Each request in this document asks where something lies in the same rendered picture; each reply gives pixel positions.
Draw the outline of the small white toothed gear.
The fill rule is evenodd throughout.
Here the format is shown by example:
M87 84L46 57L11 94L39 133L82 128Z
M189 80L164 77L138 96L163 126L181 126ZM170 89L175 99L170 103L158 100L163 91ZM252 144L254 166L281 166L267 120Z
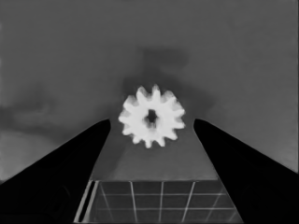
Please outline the small white toothed gear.
M130 136L135 145L143 142L146 148L154 143L165 147L166 139L177 140L176 130L186 127L182 117L186 111L171 91L161 93L157 84L147 92L140 86L122 104L118 120L123 125L121 133Z

